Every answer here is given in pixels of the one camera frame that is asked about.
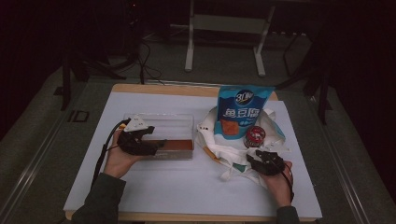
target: gray floor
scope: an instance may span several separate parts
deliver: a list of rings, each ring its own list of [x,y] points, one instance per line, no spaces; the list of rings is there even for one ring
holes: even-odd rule
[[[288,78],[282,53],[290,41],[283,35],[269,35],[262,54],[266,77],[258,77],[252,42],[238,44],[197,38],[193,70],[184,71],[186,33],[175,32],[168,43],[147,40],[150,46],[147,72],[156,77],[149,83],[194,82],[206,84],[255,84],[272,86]],[[288,54],[291,67],[304,57],[309,41],[299,38]],[[148,49],[142,46],[142,57]],[[120,72],[124,82],[138,82],[139,66]],[[2,211],[8,223],[70,223],[64,219],[64,202],[91,141],[96,124],[117,80],[93,75],[88,83],[73,81],[73,100],[60,111],[62,98],[54,96],[62,85],[61,70],[49,77],[21,118],[0,143],[0,202],[6,204],[21,175],[31,176],[21,193],[12,197],[13,206]],[[323,218],[319,223],[394,223],[396,207],[386,192],[364,146],[341,106],[336,91],[330,89],[326,112],[328,124],[321,125],[314,100],[302,94],[304,80],[278,91],[290,118],[304,160],[311,175]],[[72,110],[89,111],[87,122],[67,122]],[[37,167],[29,166],[39,157]],[[33,174],[24,169],[33,167]]]

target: hand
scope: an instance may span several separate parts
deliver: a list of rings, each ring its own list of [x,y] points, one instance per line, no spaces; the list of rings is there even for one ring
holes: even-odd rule
[[[286,166],[283,174],[288,178],[289,182],[293,184],[291,177],[291,166],[290,161],[285,161]],[[272,193],[276,199],[276,203],[279,207],[291,206],[290,200],[290,188],[288,182],[282,174],[277,175],[263,175],[259,174],[267,185],[268,190]]]
[[[112,175],[116,178],[123,177],[131,168],[131,166],[143,159],[145,156],[134,156],[128,154],[117,145],[121,131],[114,132],[113,143],[111,149],[107,152],[107,160],[104,173]]]

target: dark sleeve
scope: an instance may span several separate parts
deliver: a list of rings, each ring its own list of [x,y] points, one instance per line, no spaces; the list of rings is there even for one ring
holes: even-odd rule
[[[82,205],[72,216],[72,223],[118,223],[119,203],[125,181],[99,174]]]
[[[280,207],[276,211],[277,224],[295,224],[300,223],[297,210],[293,206]]]

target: snack bag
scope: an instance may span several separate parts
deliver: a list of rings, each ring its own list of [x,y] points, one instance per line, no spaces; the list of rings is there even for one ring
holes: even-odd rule
[[[274,89],[253,85],[222,86],[219,90],[215,134],[220,133],[229,140],[245,136]]]

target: chip bag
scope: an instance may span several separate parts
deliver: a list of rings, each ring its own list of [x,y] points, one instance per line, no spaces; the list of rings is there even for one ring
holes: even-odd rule
[[[253,85],[220,87],[215,134],[228,140],[244,137],[274,89]]]

